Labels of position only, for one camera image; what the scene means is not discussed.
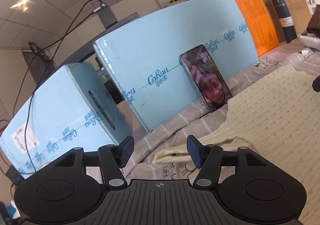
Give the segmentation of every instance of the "light blue foam board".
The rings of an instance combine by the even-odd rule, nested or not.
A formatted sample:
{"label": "light blue foam board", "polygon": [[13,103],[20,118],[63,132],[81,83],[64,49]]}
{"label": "light blue foam board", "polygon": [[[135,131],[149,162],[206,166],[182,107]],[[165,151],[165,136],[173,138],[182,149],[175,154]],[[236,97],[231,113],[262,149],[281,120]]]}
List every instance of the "light blue foam board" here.
{"label": "light blue foam board", "polygon": [[[34,169],[27,152],[21,151],[14,139],[16,131],[27,121],[29,103],[30,99],[17,112],[0,139],[0,147],[7,158],[23,173],[34,172]],[[132,133],[124,115],[89,63],[61,67],[36,91],[28,128],[39,142],[29,148],[37,170],[74,147],[83,147],[85,152],[97,151],[106,144],[118,145]]]}
{"label": "light blue foam board", "polygon": [[170,6],[101,37],[94,48],[150,131],[201,97],[179,62],[180,54],[199,44],[206,46],[225,79],[258,61],[235,0],[190,0]]}

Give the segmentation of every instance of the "knit fabric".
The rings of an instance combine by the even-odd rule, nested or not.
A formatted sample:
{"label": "knit fabric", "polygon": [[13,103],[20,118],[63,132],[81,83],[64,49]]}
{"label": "knit fabric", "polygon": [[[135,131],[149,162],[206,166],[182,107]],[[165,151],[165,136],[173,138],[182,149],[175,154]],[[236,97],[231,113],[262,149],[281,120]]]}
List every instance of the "knit fabric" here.
{"label": "knit fabric", "polygon": [[[299,180],[307,191],[303,224],[320,224],[320,94],[313,76],[279,68],[228,101],[226,121],[202,144],[250,144],[260,155]],[[154,163],[189,161],[186,145],[160,151]]]}

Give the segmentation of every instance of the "orange label with text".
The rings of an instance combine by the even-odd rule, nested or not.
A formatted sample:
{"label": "orange label with text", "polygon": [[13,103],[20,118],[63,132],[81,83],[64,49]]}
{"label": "orange label with text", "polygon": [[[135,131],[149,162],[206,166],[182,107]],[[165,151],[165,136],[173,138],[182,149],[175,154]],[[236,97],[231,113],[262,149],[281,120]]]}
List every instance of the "orange label with text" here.
{"label": "orange label with text", "polygon": [[251,33],[258,56],[279,45],[275,27],[262,0],[235,0]]}

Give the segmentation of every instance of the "gray striped bedsheet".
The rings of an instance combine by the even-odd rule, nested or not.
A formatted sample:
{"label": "gray striped bedsheet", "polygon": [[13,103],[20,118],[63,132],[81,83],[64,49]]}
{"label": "gray striped bedsheet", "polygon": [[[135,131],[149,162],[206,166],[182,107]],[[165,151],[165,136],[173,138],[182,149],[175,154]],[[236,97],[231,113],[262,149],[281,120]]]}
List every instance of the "gray striped bedsheet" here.
{"label": "gray striped bedsheet", "polygon": [[[233,96],[237,95],[253,83],[277,68],[293,64],[296,70],[307,74],[320,75],[320,53],[314,52],[309,58],[301,53],[304,50],[299,39],[290,44],[280,46],[262,55],[259,65],[253,65],[228,79],[227,85]],[[226,119],[228,105],[224,105],[213,113],[207,113],[200,100],[182,110],[174,118],[156,127],[142,140],[135,144],[135,150],[127,166],[122,170],[129,182],[131,179],[186,179],[193,180],[195,167],[192,163],[151,164],[154,155],[163,149],[185,143],[190,134],[202,137],[212,133]],[[224,168],[220,180],[233,172],[232,167]]]}

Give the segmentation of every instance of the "phone screen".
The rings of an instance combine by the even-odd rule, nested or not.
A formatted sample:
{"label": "phone screen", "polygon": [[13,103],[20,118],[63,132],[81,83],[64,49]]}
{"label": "phone screen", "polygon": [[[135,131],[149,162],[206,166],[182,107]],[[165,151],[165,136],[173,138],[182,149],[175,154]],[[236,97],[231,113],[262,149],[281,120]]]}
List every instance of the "phone screen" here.
{"label": "phone screen", "polygon": [[180,61],[196,83],[211,112],[232,98],[226,82],[204,45],[181,54]]}

